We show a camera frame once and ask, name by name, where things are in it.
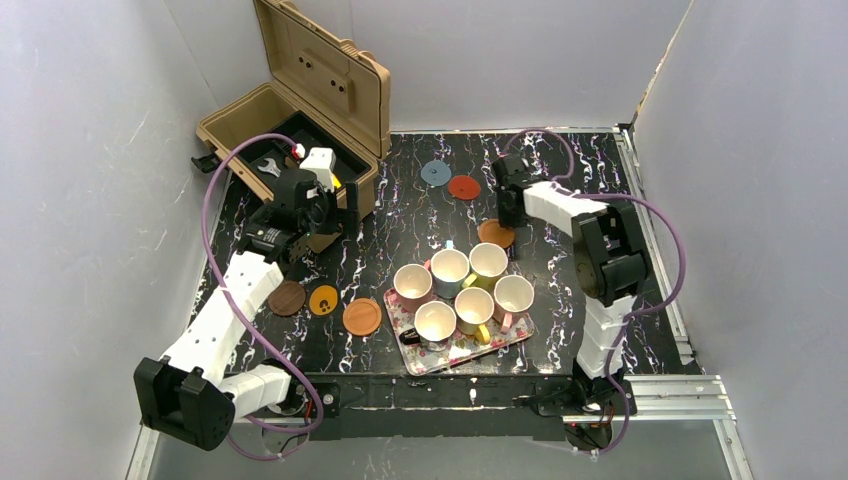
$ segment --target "white mug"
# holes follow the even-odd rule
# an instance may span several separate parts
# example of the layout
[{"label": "white mug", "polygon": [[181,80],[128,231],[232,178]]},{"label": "white mug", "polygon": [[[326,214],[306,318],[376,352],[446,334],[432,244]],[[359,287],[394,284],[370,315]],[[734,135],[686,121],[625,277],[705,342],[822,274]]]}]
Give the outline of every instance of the white mug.
[{"label": "white mug", "polygon": [[491,291],[498,278],[506,271],[509,259],[506,252],[494,243],[479,243],[468,255],[471,275],[462,282],[462,288],[480,287]]},{"label": "white mug", "polygon": [[495,320],[506,334],[533,305],[533,284],[521,275],[507,275],[495,284]]},{"label": "white mug", "polygon": [[399,335],[401,343],[420,343],[427,350],[440,352],[450,347],[450,338],[456,330],[456,313],[448,304],[434,300],[418,308],[414,325]]},{"label": "white mug", "polygon": [[433,277],[423,265],[410,263],[395,273],[394,287],[398,293],[398,302],[407,311],[414,313],[432,299]]},{"label": "white mug", "polygon": [[473,335],[481,345],[491,341],[485,323],[495,312],[495,301],[489,292],[478,287],[466,288],[459,292],[453,303],[459,317],[456,326],[466,335]]},{"label": "white mug", "polygon": [[435,283],[433,291],[442,298],[456,297],[470,270],[468,257],[459,250],[448,248],[436,252],[430,260],[430,272]]}]

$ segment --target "marble pattern surface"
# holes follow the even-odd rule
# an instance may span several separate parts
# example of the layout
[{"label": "marble pattern surface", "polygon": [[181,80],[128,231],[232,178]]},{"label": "marble pattern surface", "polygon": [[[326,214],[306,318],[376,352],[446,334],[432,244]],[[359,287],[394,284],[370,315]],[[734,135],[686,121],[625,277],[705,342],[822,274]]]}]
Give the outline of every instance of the marble pattern surface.
[{"label": "marble pattern surface", "polygon": [[[392,136],[388,158],[375,180],[374,214],[363,220],[355,239],[340,238],[320,255],[309,253],[288,274],[307,291],[321,284],[335,285],[339,307],[329,316],[315,317],[307,308],[281,318],[267,307],[257,314],[257,328],[305,372],[406,374],[401,355],[384,312],[375,334],[360,338],[342,326],[344,307],[355,298],[373,298],[382,304],[392,276],[401,266],[423,263],[452,241],[470,251],[477,226],[496,216],[490,162],[506,144],[505,134],[404,134]],[[576,153],[577,165],[570,188],[588,192],[628,193],[627,178],[611,133],[576,133],[566,136]],[[527,135],[512,147],[542,175],[564,174],[568,169],[563,146],[555,139]],[[474,177],[482,194],[465,202],[453,198],[447,186],[431,187],[419,176],[431,160],[443,160],[454,175]],[[246,218],[259,206],[258,199],[239,180],[229,185],[214,237],[219,262],[226,263],[240,238]],[[534,221],[518,230],[514,261],[509,270],[528,278],[536,288],[531,315],[536,334],[526,342],[458,365],[452,374],[568,374],[582,338],[585,298],[573,271],[571,241],[557,229]],[[197,292],[195,312],[214,287],[209,269]],[[655,279],[647,282],[637,307],[660,301]],[[697,373],[697,365],[683,366],[665,314],[634,320],[629,326],[624,355],[627,368],[639,374]],[[268,357],[264,348],[246,335],[234,351],[231,371],[252,368]]]}]

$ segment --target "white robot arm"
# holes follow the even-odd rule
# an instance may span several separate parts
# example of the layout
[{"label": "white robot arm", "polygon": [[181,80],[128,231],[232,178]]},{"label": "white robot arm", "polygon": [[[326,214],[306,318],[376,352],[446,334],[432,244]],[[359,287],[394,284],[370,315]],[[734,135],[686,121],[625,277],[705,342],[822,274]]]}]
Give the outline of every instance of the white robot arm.
[{"label": "white robot arm", "polygon": [[[245,227],[224,283],[248,321],[282,283],[281,267],[294,263],[305,251],[310,233],[336,233],[342,224],[347,230],[357,228],[356,184],[345,187],[350,208],[339,209],[334,163],[331,149],[312,149],[301,168],[288,171],[271,185],[274,200],[260,207]],[[291,376],[275,365],[259,365],[224,378],[245,330],[219,286],[160,358],[144,358],[136,367],[133,381],[142,423],[212,450],[236,418],[283,402]]]},{"label": "white robot arm", "polygon": [[555,183],[531,175],[520,159],[498,159],[493,170],[501,225],[519,227],[538,218],[574,240],[577,278],[586,294],[577,367],[589,381],[603,377],[609,352],[615,349],[609,371],[619,372],[622,346],[615,341],[650,274],[635,208],[568,195]]},{"label": "white robot arm", "polygon": [[[524,190],[526,214],[550,223],[571,238],[574,238],[574,219],[581,215],[600,215],[607,207],[605,203],[564,195],[549,181],[533,183]],[[635,300],[633,295],[624,295],[607,307],[597,298],[586,297],[586,321],[583,323],[583,343],[577,352],[577,364],[589,378],[603,376],[607,355],[624,325],[624,314],[633,309]],[[622,346],[619,344],[615,349],[611,372],[622,367]]]}]

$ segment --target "coaster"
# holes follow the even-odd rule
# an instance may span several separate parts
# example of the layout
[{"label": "coaster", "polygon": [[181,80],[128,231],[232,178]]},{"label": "coaster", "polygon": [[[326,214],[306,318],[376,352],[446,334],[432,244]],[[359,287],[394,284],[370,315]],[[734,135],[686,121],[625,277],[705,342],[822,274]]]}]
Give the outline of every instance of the coaster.
[{"label": "coaster", "polygon": [[421,169],[421,178],[434,187],[441,187],[450,180],[451,172],[447,163],[441,160],[432,160]]},{"label": "coaster", "polygon": [[286,280],[268,295],[268,308],[276,315],[288,317],[294,315],[306,303],[306,289],[297,282]]},{"label": "coaster", "polygon": [[333,313],[338,304],[339,291],[332,285],[321,285],[309,297],[309,310],[319,317]]},{"label": "coaster", "polygon": [[448,191],[460,200],[474,200],[480,195],[480,184],[468,175],[457,175],[448,183]]},{"label": "coaster", "polygon": [[515,230],[504,228],[497,218],[486,220],[477,229],[481,242],[494,243],[501,248],[508,248],[515,241]]},{"label": "coaster", "polygon": [[365,337],[376,332],[383,320],[383,311],[370,298],[357,298],[345,309],[342,322],[348,332]]}]

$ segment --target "tan plastic case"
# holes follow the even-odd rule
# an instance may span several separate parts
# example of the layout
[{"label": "tan plastic case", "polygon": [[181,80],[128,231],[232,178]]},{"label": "tan plastic case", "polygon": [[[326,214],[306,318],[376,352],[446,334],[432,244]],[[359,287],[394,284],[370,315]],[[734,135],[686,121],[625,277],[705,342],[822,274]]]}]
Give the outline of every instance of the tan plastic case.
[{"label": "tan plastic case", "polygon": [[[357,178],[359,212],[374,210],[377,163],[389,151],[389,71],[352,40],[340,40],[287,1],[254,0],[274,80],[200,121],[197,136],[222,160],[241,142],[302,111],[353,151],[369,169]],[[229,168],[263,201],[273,193],[236,157]],[[338,193],[347,206],[346,192]],[[338,235],[313,235],[320,252]]]}]

